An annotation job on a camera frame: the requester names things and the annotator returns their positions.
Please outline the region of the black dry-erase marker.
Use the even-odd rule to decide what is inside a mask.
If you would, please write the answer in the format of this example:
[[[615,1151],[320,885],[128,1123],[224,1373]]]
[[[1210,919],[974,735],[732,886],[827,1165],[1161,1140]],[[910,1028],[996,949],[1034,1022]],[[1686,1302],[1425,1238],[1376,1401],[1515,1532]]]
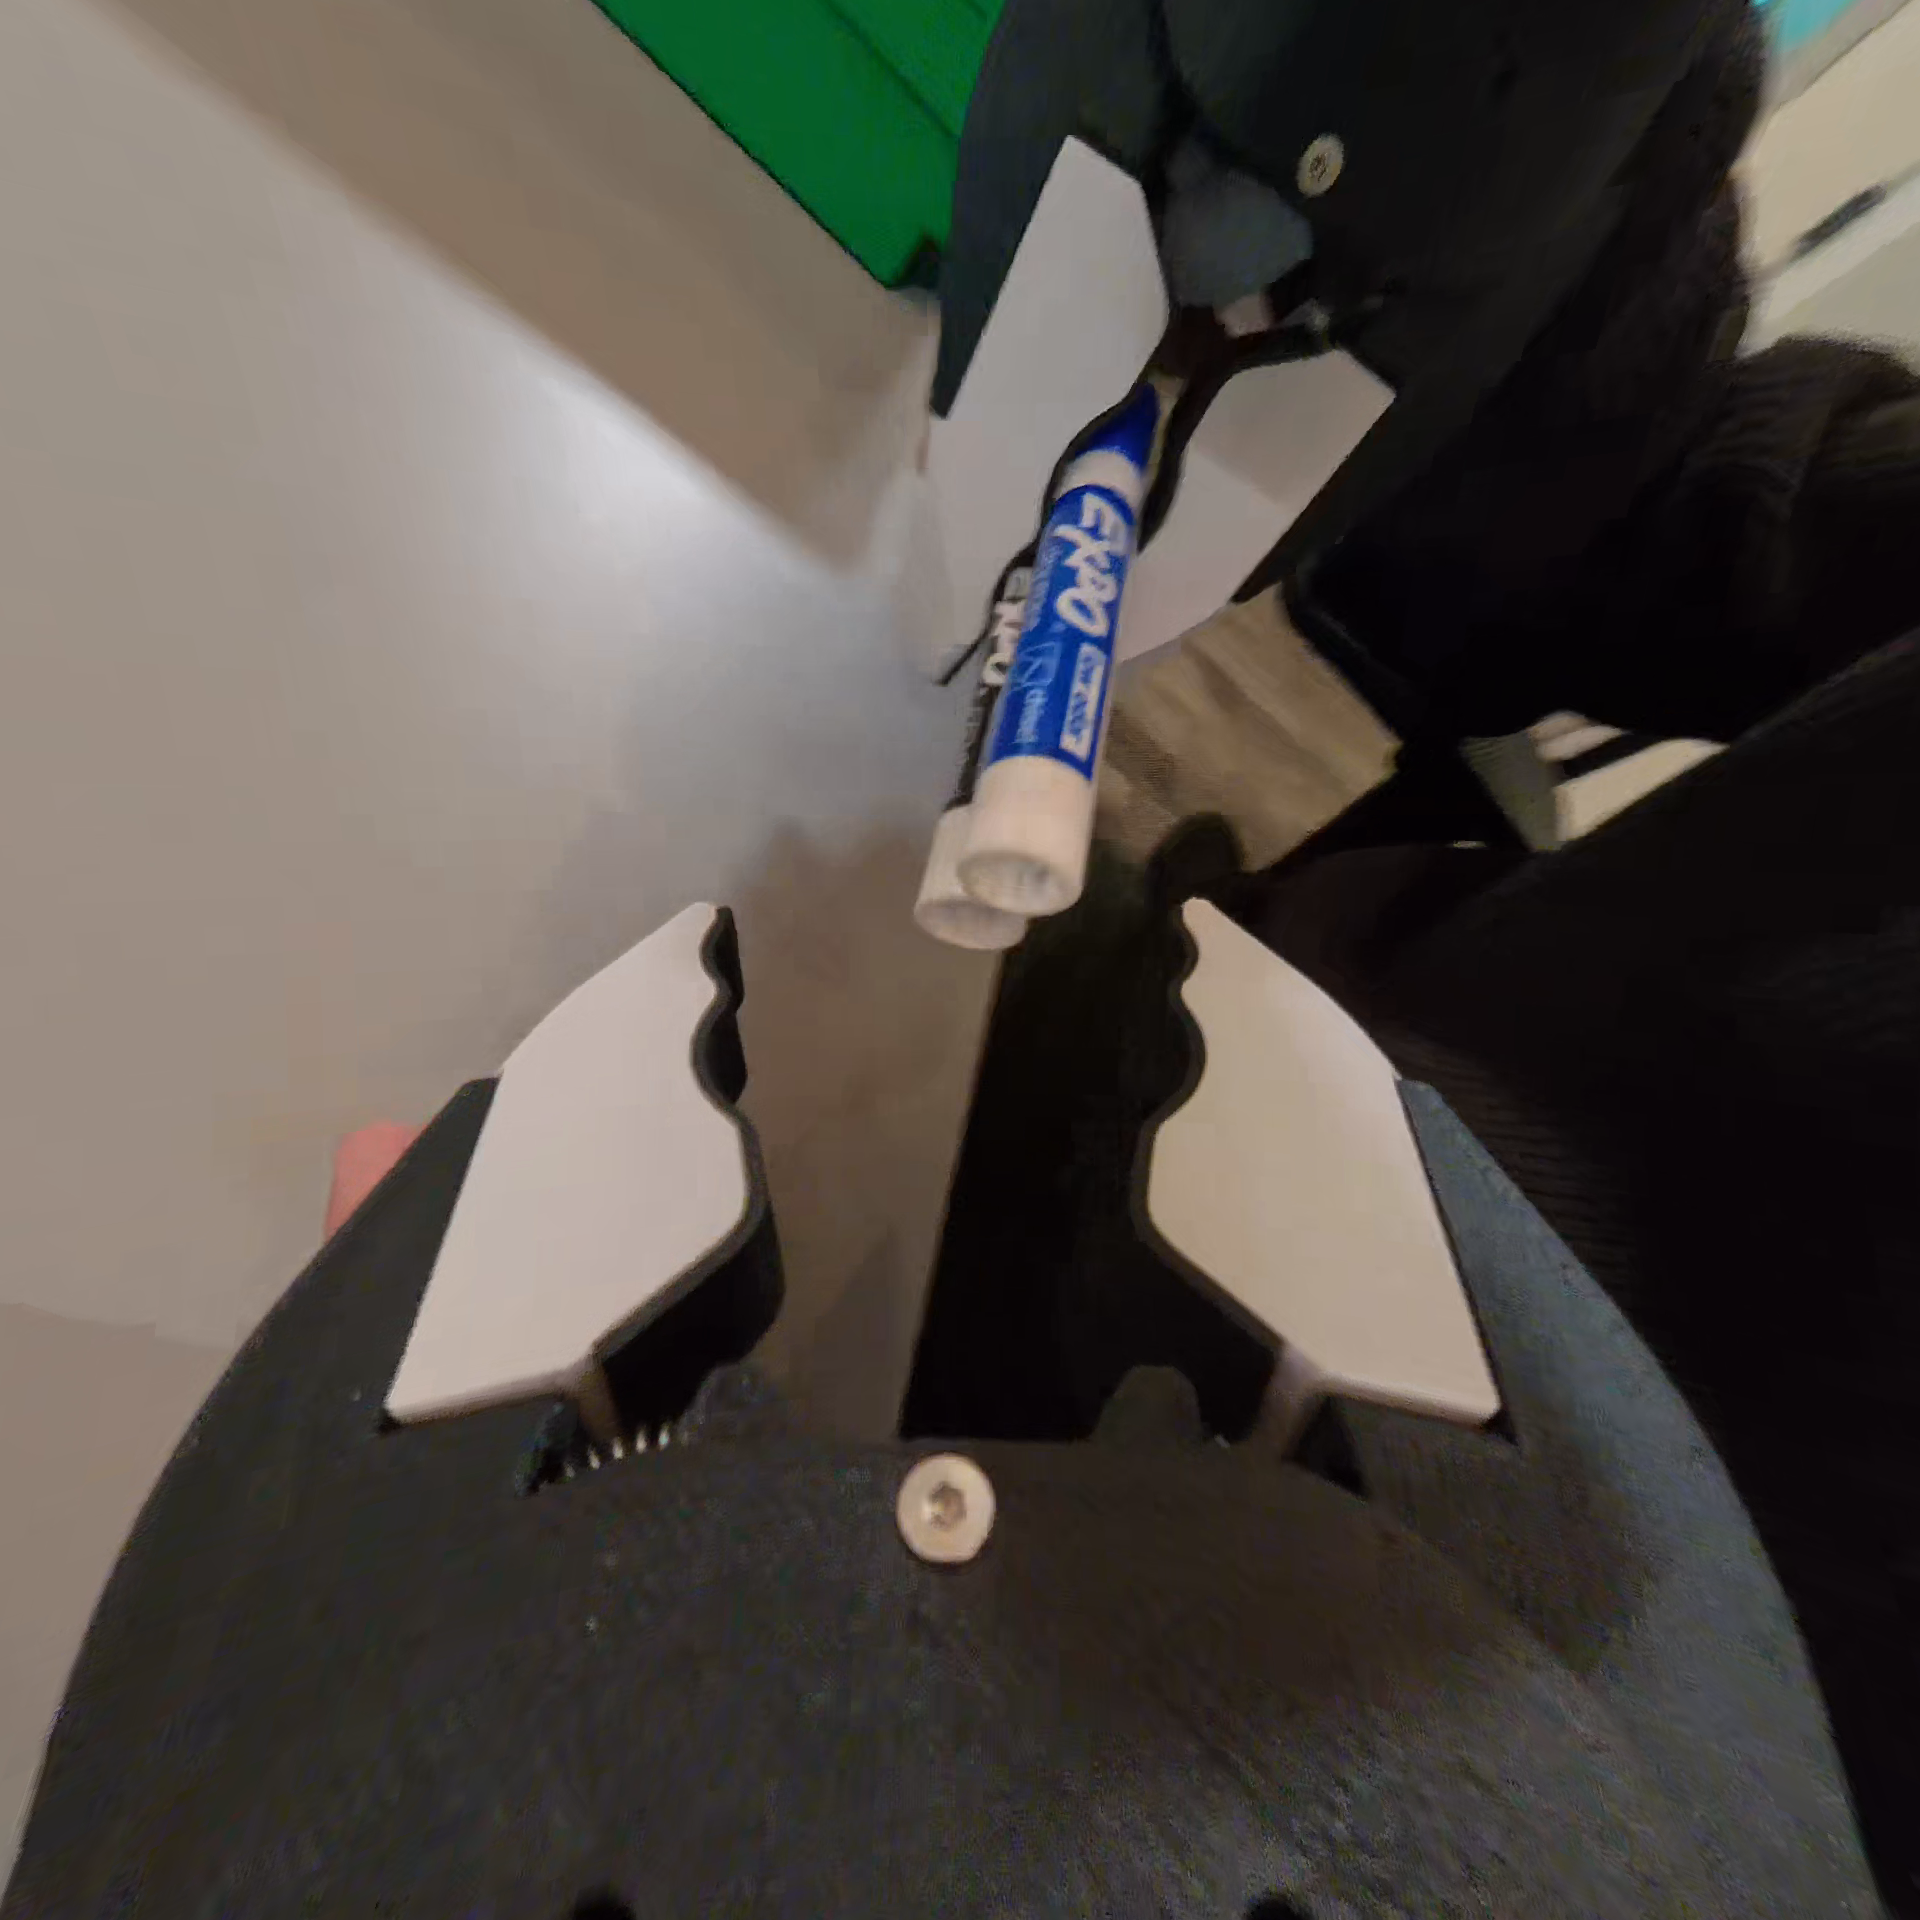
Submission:
[[[1004,953],[1018,947],[1026,933],[1026,917],[972,899],[959,863],[969,846],[976,782],[1025,627],[1034,558],[1035,547],[1030,543],[1008,563],[995,587],[982,635],[959,661],[959,666],[976,666],[976,677],[967,703],[962,750],[944,812],[930,836],[915,905],[915,923],[929,937],[974,953]]]

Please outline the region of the blue dry-erase marker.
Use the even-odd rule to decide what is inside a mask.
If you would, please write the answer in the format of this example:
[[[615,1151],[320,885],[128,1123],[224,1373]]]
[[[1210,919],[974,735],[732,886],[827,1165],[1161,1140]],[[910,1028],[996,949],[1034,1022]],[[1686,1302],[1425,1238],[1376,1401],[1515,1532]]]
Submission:
[[[1049,919],[1084,892],[1122,596],[1161,397],[1142,382],[1048,497],[1012,658],[976,765],[955,877],[974,905]]]

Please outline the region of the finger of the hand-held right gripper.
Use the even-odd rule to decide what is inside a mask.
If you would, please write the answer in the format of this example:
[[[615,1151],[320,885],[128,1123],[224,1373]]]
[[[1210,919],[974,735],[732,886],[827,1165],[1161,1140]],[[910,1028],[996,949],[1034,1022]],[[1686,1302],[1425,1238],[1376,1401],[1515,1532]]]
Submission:
[[[1169,514],[1131,565],[1116,658],[1158,654],[1228,609],[1393,401],[1348,353],[1235,372],[1191,434]]]
[[[929,429],[929,506],[950,593],[991,593],[1034,535],[1067,446],[1122,402],[1169,322],[1142,182],[1071,137],[993,314]]]

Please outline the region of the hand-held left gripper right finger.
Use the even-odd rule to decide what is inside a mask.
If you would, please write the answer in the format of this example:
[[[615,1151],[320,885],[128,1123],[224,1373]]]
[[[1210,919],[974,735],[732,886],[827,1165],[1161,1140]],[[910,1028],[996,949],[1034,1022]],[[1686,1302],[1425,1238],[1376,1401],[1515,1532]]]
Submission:
[[[1259,1434],[1328,1401],[1482,1428],[1494,1362],[1396,1069],[1308,973],[1206,900],[1172,994],[1198,1044],[1143,1146],[1143,1235],[1266,1337]]]

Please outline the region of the black shoe white stripes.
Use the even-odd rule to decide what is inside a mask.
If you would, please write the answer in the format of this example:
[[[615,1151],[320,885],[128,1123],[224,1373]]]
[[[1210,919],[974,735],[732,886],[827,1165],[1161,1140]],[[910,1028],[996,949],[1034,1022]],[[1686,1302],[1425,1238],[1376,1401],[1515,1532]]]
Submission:
[[[1531,852],[1594,833],[1721,747],[1604,727],[1572,711],[1506,735],[1472,735],[1462,754]]]

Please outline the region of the green plastic bin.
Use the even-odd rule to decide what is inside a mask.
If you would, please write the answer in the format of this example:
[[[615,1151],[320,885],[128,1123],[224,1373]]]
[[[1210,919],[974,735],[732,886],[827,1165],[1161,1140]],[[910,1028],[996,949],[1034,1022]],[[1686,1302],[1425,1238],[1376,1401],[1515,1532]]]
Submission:
[[[602,3],[890,291],[930,291],[1002,3]]]

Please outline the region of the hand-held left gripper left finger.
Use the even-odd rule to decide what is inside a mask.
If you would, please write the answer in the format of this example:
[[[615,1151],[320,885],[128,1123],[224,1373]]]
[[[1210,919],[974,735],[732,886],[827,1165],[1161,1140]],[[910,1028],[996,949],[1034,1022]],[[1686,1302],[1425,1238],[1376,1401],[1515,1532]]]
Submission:
[[[785,1301],[737,923],[696,902],[516,1044],[391,1381],[395,1423],[564,1401],[650,1443]]]

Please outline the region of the person's left hand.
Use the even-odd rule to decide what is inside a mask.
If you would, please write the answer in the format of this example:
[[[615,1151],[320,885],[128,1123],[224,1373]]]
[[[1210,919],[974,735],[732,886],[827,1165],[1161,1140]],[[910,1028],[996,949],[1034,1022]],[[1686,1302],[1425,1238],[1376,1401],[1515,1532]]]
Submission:
[[[375,1119],[353,1129],[337,1148],[329,1171],[322,1238],[329,1242],[370,1194],[393,1172],[424,1127],[404,1119]]]

